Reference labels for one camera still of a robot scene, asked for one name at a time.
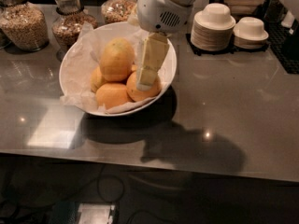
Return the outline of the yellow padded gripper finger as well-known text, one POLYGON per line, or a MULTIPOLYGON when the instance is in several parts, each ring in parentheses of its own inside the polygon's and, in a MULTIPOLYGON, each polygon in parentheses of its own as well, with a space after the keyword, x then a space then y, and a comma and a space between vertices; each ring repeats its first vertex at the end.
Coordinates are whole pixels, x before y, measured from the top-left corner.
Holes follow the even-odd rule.
POLYGON ((144 39, 141 46, 140 65, 136 73, 136 87, 140 91, 148 91, 153 86, 168 51, 166 34, 149 33, 144 39))

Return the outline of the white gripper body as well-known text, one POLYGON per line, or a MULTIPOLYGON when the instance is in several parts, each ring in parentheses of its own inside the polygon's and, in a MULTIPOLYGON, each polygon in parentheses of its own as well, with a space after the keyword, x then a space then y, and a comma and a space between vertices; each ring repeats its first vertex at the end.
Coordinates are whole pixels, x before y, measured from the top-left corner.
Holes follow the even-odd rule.
POLYGON ((193 0, 137 0, 137 17, 142 29, 171 34, 188 20, 193 0))

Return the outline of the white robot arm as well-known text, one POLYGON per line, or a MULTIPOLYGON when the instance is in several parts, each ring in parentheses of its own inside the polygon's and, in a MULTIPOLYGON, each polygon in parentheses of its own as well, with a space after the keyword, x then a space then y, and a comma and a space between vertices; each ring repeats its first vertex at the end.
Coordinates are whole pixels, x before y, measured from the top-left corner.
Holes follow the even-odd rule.
POLYGON ((168 37, 178 32, 191 15, 195 0, 137 0, 136 15, 148 32, 141 48, 136 87, 148 91, 158 76, 169 51, 168 37))

